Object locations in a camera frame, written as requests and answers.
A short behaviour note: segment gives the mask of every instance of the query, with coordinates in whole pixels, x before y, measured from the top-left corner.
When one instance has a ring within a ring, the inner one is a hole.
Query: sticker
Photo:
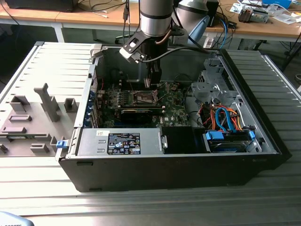
[[[139,133],[108,133],[107,136],[109,136],[107,154],[141,154]]]
[[[108,136],[110,133],[109,130],[98,130],[96,131],[96,136]]]

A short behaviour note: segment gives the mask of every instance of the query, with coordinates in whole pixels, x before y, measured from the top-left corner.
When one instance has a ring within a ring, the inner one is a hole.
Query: connector
[[[209,131],[206,133],[207,140],[224,140],[224,135],[220,131]]]
[[[128,8],[125,6],[123,10],[123,20],[127,21],[128,18]]]

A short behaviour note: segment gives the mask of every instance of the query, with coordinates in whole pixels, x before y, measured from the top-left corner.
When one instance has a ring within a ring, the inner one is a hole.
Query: silver cylinder
[[[160,37],[167,33],[170,27],[171,18],[165,19],[151,19],[146,16],[140,15],[140,28],[144,34],[152,37]]]
[[[173,0],[141,0],[140,28],[152,37],[163,36],[170,27]]]

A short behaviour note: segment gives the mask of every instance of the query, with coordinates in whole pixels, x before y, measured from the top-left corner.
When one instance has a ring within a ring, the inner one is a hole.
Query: blue cable
[[[222,129],[224,130],[224,132],[227,132],[227,130],[220,124],[220,122],[218,121],[218,114],[219,112],[223,110],[225,113],[226,113],[226,117],[227,117],[227,123],[228,123],[228,126],[229,126],[229,129],[232,130],[234,133],[236,132],[236,129],[234,128],[234,126],[232,125],[231,123],[231,119],[230,119],[230,113],[227,111],[226,108],[219,108],[216,110],[215,112],[215,121],[216,121],[216,124]]]
[[[225,37],[224,37],[224,40],[223,40],[222,45],[220,47],[220,48],[222,48],[222,46],[225,44],[228,30],[227,30],[227,26],[226,26],[225,22],[222,19],[220,19],[220,21],[222,21],[222,24],[224,25],[224,28],[225,28]]]

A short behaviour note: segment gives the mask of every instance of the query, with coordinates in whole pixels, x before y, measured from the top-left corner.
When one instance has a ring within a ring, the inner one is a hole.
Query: paper
[[[287,15],[287,14],[281,14],[281,15],[275,16],[273,18],[280,22],[283,22],[285,24],[293,24],[296,22],[295,18],[293,18],[292,16]]]
[[[260,0],[243,0],[242,3],[247,5],[262,6],[262,2]]]

